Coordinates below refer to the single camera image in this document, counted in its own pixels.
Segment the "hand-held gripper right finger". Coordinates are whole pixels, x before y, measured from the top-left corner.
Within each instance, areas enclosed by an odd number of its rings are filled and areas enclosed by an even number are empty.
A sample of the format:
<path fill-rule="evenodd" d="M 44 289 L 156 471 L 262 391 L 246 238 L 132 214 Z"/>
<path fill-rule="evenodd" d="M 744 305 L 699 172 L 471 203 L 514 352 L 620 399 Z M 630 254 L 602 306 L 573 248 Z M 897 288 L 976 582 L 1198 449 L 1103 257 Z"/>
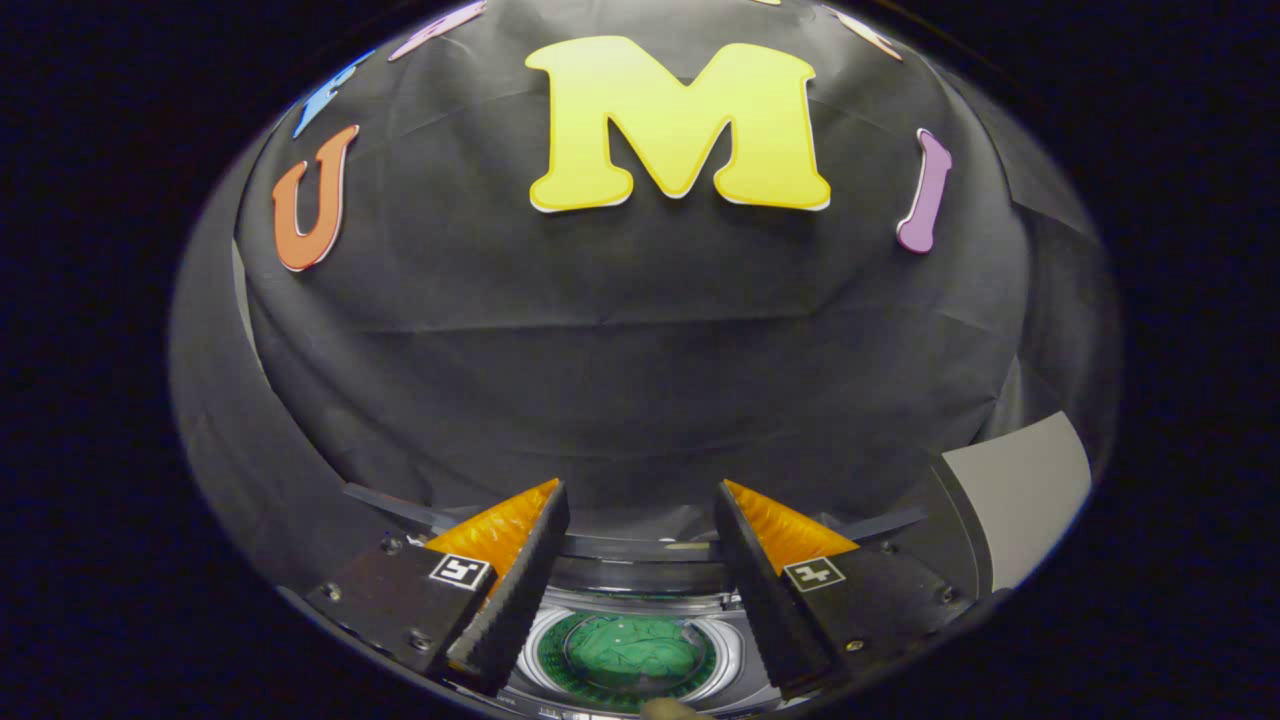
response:
<path fill-rule="evenodd" d="M 732 480 L 719 483 L 714 516 L 767 676 L 786 700 L 869 687 L 977 603 L 905 550 L 860 546 Z"/>

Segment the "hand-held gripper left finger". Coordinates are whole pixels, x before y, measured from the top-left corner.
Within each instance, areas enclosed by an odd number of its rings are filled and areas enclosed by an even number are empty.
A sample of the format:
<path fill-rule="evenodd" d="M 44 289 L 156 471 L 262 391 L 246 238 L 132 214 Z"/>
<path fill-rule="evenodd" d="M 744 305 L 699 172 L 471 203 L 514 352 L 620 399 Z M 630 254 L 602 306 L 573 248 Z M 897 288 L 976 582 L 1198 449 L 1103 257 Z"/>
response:
<path fill-rule="evenodd" d="M 429 541 L 385 536 L 306 606 L 410 671 L 494 694 L 530 634 L 570 524 L 550 479 Z"/>

